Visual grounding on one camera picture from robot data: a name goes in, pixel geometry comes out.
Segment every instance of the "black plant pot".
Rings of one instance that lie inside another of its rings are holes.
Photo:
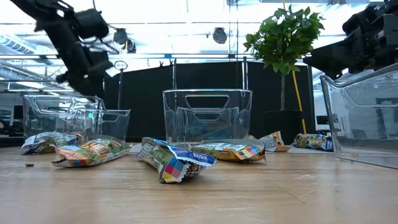
[[[280,131],[285,145],[293,143],[297,134],[302,131],[303,112],[269,111],[264,112],[264,131],[271,134]]]

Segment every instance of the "tree trunk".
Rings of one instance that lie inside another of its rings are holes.
[[[280,110],[285,110],[285,74],[282,73],[281,89],[280,89]]]

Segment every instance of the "wooden tabletop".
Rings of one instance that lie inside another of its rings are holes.
[[[219,161],[182,184],[160,184],[133,155],[86,169],[54,154],[0,149],[0,217],[16,223],[398,223],[398,171],[333,154]],[[34,167],[26,168],[26,163]]]

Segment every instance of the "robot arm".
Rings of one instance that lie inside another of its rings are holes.
[[[343,24],[345,40],[314,49],[304,63],[336,79],[346,68],[359,73],[398,62],[398,0],[384,3],[353,15]]]
[[[109,34],[107,23],[95,9],[75,12],[62,0],[11,0],[37,21],[35,32],[44,30],[68,69],[57,76],[83,95],[104,97],[103,78],[113,64],[105,51],[92,52],[81,39],[101,39]]]

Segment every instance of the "snack bag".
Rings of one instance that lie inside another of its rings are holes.
[[[316,149],[333,152],[333,141],[331,137],[322,134],[298,134],[292,146],[304,149]]]
[[[180,149],[152,138],[142,138],[142,148],[136,157],[157,169],[162,184],[197,176],[216,163],[213,156]]]
[[[55,152],[56,147],[73,145],[77,142],[75,134],[44,132],[26,139],[22,145],[23,154],[44,154]]]
[[[280,131],[268,134],[260,138],[260,140],[264,143],[266,150],[269,152],[287,152],[290,149],[290,147],[285,146]]]
[[[253,144],[207,143],[193,146],[190,150],[225,161],[252,163],[265,158],[264,148]]]
[[[125,156],[130,147],[123,142],[109,139],[95,139],[81,146],[63,146],[56,148],[59,161],[56,167],[95,166]]]

